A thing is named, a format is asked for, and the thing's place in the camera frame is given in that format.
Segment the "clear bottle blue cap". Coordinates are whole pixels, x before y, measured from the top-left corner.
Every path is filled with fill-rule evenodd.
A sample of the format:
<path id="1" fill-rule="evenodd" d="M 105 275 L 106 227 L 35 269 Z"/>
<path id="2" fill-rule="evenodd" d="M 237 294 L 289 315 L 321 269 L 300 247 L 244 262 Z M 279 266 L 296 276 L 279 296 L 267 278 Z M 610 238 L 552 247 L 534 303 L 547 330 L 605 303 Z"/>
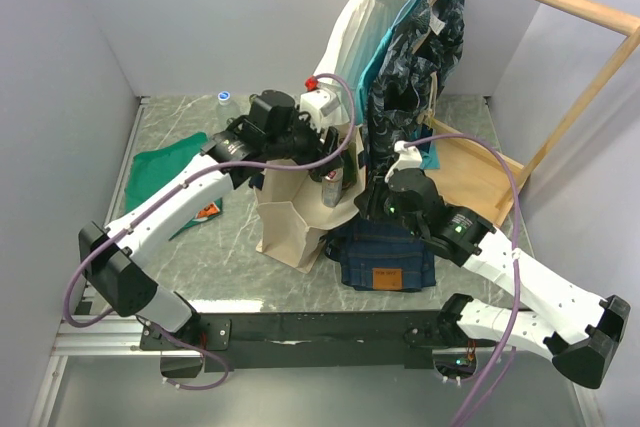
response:
<path id="1" fill-rule="evenodd" d="M 217 112 L 228 125 L 241 114 L 241 107 L 229 91 L 221 91 L 217 95 Z"/>

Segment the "silver can red tab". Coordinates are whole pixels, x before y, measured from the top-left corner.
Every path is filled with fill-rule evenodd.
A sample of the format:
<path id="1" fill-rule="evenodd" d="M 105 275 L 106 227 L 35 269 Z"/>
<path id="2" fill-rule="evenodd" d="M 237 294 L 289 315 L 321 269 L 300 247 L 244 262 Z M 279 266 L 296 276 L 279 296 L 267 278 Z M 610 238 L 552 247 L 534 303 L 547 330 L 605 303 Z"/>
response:
<path id="1" fill-rule="evenodd" d="M 330 171 L 322 178 L 322 203 L 329 208 L 338 205 L 342 197 L 343 169 Z"/>

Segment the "beige canvas tote bag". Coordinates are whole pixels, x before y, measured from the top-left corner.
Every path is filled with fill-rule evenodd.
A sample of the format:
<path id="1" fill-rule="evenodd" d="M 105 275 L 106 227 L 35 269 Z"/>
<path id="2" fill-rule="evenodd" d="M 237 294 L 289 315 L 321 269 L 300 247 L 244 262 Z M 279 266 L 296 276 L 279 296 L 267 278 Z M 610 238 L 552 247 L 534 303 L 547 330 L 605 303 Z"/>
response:
<path id="1" fill-rule="evenodd" d="M 355 198 L 365 188 L 366 166 L 361 134 L 353 134 L 348 154 L 355 162 L 355 182 L 346 188 L 339 203 L 322 202 L 322 184 L 306 171 L 265 170 L 261 188 L 255 188 L 257 212 L 262 221 L 262 239 L 256 249 L 262 254 L 307 273 L 321 253 L 322 237 L 350 221 L 358 213 Z"/>

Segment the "green glass bottle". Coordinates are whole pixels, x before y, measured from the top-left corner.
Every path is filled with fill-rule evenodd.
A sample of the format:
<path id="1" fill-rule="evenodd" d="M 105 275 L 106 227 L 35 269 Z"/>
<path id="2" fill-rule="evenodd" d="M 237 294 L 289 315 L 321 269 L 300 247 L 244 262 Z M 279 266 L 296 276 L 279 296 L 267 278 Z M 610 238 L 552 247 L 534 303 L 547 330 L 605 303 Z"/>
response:
<path id="1" fill-rule="evenodd" d="M 357 183 L 358 180 L 358 168 L 357 162 L 351 155 L 348 149 L 345 149 L 341 153 L 342 160 L 342 188 L 344 190 L 351 188 Z"/>

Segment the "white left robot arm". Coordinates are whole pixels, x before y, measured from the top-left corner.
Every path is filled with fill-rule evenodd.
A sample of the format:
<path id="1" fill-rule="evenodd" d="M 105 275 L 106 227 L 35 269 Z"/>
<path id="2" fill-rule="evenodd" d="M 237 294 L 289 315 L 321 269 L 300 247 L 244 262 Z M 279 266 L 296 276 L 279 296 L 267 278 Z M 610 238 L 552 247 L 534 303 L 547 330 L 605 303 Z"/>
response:
<path id="1" fill-rule="evenodd" d="M 231 120 L 158 192 L 125 216 L 79 234 L 81 275 L 121 317 L 158 325 L 176 348 L 193 346 L 198 314 L 177 293 L 160 286 L 144 267 L 153 251 L 206 204 L 238 189 L 266 167 L 325 171 L 342 149 L 337 125 L 345 109 L 328 85 L 294 100 L 265 90 L 248 113 Z"/>

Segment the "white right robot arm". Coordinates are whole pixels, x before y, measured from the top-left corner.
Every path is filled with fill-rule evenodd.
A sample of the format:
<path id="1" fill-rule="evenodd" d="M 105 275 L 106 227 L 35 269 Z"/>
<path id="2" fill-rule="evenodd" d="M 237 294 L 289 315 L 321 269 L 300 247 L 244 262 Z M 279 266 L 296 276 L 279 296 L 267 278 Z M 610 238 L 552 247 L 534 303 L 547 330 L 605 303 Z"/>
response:
<path id="1" fill-rule="evenodd" d="M 364 218 L 407 230 L 429 252 L 492 282 L 526 308 L 498 308 L 454 294 L 438 314 L 444 342 L 505 338 L 510 346 L 549 360 L 575 384 L 602 385 L 630 314 L 624 299 L 588 292 L 517 251 L 491 221 L 446 202 L 418 168 L 377 179 L 355 205 Z"/>

